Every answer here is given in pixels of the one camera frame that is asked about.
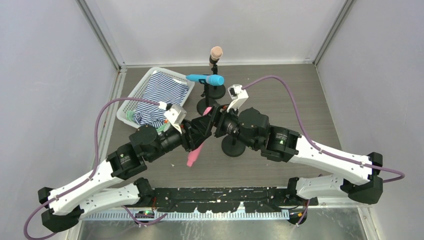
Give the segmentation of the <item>black front microphone stand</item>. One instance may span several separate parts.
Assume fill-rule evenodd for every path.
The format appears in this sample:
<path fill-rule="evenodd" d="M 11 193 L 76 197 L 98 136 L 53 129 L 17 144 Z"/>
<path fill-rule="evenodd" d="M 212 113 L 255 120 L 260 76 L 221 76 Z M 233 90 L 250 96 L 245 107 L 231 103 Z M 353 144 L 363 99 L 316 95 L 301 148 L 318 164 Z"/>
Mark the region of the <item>black front microphone stand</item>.
<path fill-rule="evenodd" d="M 197 105 L 196 105 L 196 110 L 200 115 L 204 113 L 206 108 L 212 107 L 213 105 L 217 103 L 215 99 L 210 97 L 210 94 L 209 94 L 210 85 L 207 83 L 203 83 L 202 85 L 203 85 L 203 92 L 200 95 L 201 99 L 197 102 Z"/>

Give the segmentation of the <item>blue microphone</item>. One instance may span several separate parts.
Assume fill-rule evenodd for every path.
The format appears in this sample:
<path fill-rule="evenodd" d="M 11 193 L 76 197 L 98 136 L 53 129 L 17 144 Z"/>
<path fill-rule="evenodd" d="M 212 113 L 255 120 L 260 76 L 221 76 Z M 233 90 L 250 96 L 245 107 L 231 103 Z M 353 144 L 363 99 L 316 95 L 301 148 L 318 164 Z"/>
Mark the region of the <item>blue microphone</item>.
<path fill-rule="evenodd" d="M 185 79 L 191 82 L 208 84 L 211 86 L 222 86 L 225 83 L 224 77 L 217 74 L 212 74 L 212 75 L 189 74 L 185 76 Z"/>

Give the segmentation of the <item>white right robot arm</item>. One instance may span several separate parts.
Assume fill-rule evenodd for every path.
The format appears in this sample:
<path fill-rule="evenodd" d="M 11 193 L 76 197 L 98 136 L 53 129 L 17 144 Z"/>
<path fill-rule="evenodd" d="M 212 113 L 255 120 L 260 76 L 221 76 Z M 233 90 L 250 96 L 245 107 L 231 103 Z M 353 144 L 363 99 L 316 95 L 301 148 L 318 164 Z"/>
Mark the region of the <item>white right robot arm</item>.
<path fill-rule="evenodd" d="M 372 205 L 383 194 L 380 153 L 356 155 L 341 150 L 331 153 L 331 147 L 316 143 L 304 134 L 271 125 L 267 115 L 252 107 L 237 114 L 225 105 L 215 105 L 207 116 L 216 127 L 216 137 L 228 135 L 270 161 L 307 165 L 329 173 L 313 178 L 290 178 L 287 184 L 290 196 L 304 200 L 346 197 Z"/>

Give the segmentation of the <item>black microphone stand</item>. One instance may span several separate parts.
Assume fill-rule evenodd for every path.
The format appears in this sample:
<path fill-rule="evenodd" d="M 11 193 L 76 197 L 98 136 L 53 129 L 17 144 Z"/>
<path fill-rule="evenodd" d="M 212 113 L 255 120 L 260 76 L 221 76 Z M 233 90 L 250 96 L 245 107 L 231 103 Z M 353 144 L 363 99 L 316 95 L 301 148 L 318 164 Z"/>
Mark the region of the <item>black microphone stand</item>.
<path fill-rule="evenodd" d="M 221 141 L 221 150 L 225 155 L 235 158 L 245 152 L 246 146 L 241 141 L 227 135 Z"/>
<path fill-rule="evenodd" d="M 200 115 L 204 113 L 206 108 L 212 107 L 213 105 L 217 103 L 215 99 L 210 97 L 210 94 L 209 94 L 210 85 L 207 83 L 203 83 L 202 85 L 203 85 L 203 92 L 200 95 L 201 99 L 197 102 L 197 105 L 196 105 L 196 110 Z"/>
<path fill-rule="evenodd" d="M 214 75 L 218 74 L 218 63 L 219 59 L 213 57 L 212 55 L 209 56 L 209 64 L 211 65 L 211 71 Z M 226 89 L 224 85 L 220 86 L 210 86 L 208 89 L 209 97 L 218 100 L 221 99 L 226 94 Z"/>

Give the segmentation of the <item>pink microphone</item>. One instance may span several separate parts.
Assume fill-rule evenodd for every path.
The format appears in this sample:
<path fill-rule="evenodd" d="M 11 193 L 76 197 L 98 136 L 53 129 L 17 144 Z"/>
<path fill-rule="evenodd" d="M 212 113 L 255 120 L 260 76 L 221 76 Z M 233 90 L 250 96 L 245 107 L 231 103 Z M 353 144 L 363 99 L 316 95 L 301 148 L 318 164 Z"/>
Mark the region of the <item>pink microphone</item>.
<path fill-rule="evenodd" d="M 205 116 L 206 114 L 208 114 L 211 109 L 212 109 L 212 107 L 211 106 L 208 106 L 204 110 L 202 116 Z M 188 153 L 187 162 L 186 162 L 186 165 L 188 167 L 191 168 L 193 166 L 193 164 L 197 161 L 197 159 L 198 159 L 198 157 L 200 155 L 200 152 L 201 152 L 203 146 L 204 146 L 204 142 L 202 142 L 198 148 L 196 148 L 195 150 L 192 150 L 191 152 Z"/>

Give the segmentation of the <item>beige microphone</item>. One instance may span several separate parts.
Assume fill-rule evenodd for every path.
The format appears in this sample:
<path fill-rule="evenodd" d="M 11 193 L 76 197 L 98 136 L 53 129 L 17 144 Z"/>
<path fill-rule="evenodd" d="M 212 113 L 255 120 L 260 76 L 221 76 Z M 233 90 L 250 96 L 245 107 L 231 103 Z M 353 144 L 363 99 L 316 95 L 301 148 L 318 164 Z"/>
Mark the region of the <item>beige microphone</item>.
<path fill-rule="evenodd" d="M 220 46 L 214 46 L 211 50 L 210 50 L 210 55 L 209 55 L 209 65 L 210 66 L 214 66 L 218 63 L 218 61 L 220 60 L 220 58 L 223 55 L 223 49 Z"/>

